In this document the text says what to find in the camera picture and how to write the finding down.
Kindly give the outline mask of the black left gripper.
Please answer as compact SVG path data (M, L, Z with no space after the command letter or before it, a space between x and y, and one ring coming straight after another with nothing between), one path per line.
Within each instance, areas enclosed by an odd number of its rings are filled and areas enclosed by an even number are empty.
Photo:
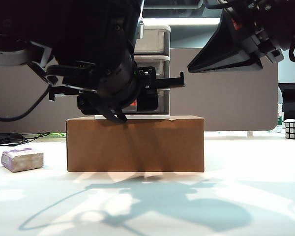
M137 100L137 111L158 108L158 89L182 87L184 74L158 79L155 67L139 67L133 58L76 58L49 66L49 77L62 77L62 93L77 95L84 115L103 115L106 103L129 105Z

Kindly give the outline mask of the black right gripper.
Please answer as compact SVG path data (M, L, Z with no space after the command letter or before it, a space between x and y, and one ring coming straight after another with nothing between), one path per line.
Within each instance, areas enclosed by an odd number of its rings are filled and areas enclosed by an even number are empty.
M281 0L220 3L223 11L217 30L189 63L189 72L259 71L262 57L272 63L284 59Z

